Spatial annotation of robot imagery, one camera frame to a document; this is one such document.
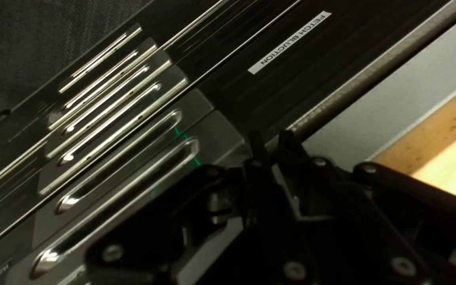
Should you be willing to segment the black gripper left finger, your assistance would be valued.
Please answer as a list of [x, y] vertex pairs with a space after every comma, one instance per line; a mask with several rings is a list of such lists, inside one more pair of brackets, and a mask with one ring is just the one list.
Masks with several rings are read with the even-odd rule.
[[91, 285], [177, 285], [178, 271], [239, 216], [242, 170], [204, 165], [98, 238]]

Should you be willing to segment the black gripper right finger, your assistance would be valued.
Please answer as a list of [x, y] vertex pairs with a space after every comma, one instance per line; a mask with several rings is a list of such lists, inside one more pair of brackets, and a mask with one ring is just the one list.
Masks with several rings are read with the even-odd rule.
[[456, 285], [456, 197], [378, 164], [349, 173], [305, 154], [291, 132], [251, 152], [275, 165], [292, 209], [318, 236], [330, 232], [340, 255], [378, 285]]

